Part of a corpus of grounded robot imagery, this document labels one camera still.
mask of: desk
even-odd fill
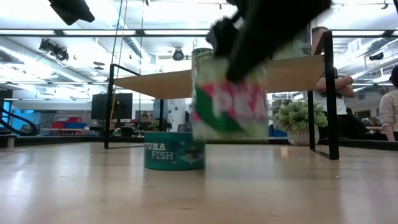
[[[369,131],[384,131],[382,127],[366,127]]]
[[[310,149],[317,154],[331,160],[339,159],[338,136],[337,136],[337,114],[336,114],[336,88],[335,74],[333,69],[333,36],[332,32],[324,32],[320,42],[324,42],[324,55],[311,55],[281,60],[269,60],[264,62],[267,69],[266,85],[269,93],[283,91],[307,91],[308,92],[308,120],[310,133]],[[118,78],[114,80],[115,67],[123,69],[135,77]],[[191,70],[158,73],[152,75],[141,75],[112,64],[109,73],[108,100],[106,107],[107,125],[111,118],[111,103],[113,85],[136,91],[145,95],[153,96],[160,100],[189,98],[192,95]],[[313,98],[312,90],[319,78],[325,74],[326,77],[326,99],[328,103],[329,121],[329,154],[315,149],[315,131],[313,129]],[[109,148],[109,139],[104,139],[105,149]]]
[[[85,128],[42,128],[41,131],[55,132],[56,136],[69,136],[69,135],[81,135],[82,131],[89,131]]]

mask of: teal can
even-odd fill
[[[155,170],[195,170],[205,168],[205,148],[192,133],[145,133],[144,166]]]

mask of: black monitor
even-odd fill
[[[91,103],[91,118],[106,119],[107,94],[93,95]],[[132,117],[132,93],[116,94],[112,119],[131,119]]]

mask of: red box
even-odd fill
[[[51,123],[51,128],[65,128],[65,122],[57,121],[57,122]]]
[[[81,117],[68,117],[68,119],[66,120],[66,122],[69,122],[69,123],[79,123],[79,122],[81,122]]]

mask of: cable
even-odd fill
[[[122,7],[123,7],[123,0],[120,1],[120,8],[119,8],[119,17],[118,17],[118,23],[116,24],[116,34],[118,34],[119,31],[119,25],[120,25],[120,17],[122,16]],[[116,40],[118,39],[118,36],[115,35],[114,37],[114,42],[113,42],[113,50],[112,50],[112,59],[111,59],[111,65],[113,64],[113,58],[114,58],[114,50],[116,48]],[[115,101],[115,95],[113,96],[113,103],[112,103],[112,108],[111,108],[111,120],[112,120],[112,115],[113,115],[113,108],[114,108],[114,101]]]
[[[36,62],[38,62],[40,59],[42,59],[46,54],[48,54],[49,52],[44,53],[39,59],[37,59]]]
[[[145,9],[145,0],[142,0],[142,14],[141,14],[141,30],[144,28],[144,9]],[[141,63],[142,63],[142,37],[139,41],[139,74],[141,75]],[[139,99],[138,99],[138,111],[139,111],[139,116],[140,116],[140,121],[141,121],[141,93],[139,94]]]
[[[17,119],[19,119],[21,121],[25,121],[27,124],[29,124],[32,127],[32,131],[29,132],[29,133],[23,133],[22,131],[16,130],[11,125],[9,125],[7,122],[5,122],[2,119],[0,119],[0,124],[2,124],[5,128],[7,128],[8,130],[12,131],[13,133],[19,134],[20,136],[35,136],[36,135],[37,128],[36,128],[36,125],[33,122],[31,122],[28,119],[25,119],[23,117],[20,117],[18,115],[12,114],[12,113],[6,111],[4,108],[1,108],[1,111],[3,113],[6,113],[10,117],[14,117],[14,118],[17,118]]]
[[[119,51],[119,62],[118,62],[118,65],[120,65],[120,61],[121,61],[121,58],[122,58],[122,49],[123,49],[123,37],[124,37],[124,28],[125,28],[125,26],[126,26],[126,18],[127,18],[127,5],[128,5],[128,1],[126,0],[126,7],[125,7],[125,10],[124,10],[124,22],[123,22],[123,30],[122,30],[122,37],[121,37],[121,44],[120,44],[120,51]],[[116,78],[119,78],[119,71],[120,71],[120,69],[118,68],[118,72],[117,72],[117,74],[116,74]],[[114,89],[114,93],[113,93],[113,102],[112,102],[112,109],[111,109],[111,119],[112,119],[112,116],[113,116],[113,110],[114,110],[114,103],[115,103],[115,101],[116,101],[116,90],[118,89],[118,87],[116,86],[115,87],[115,89]]]

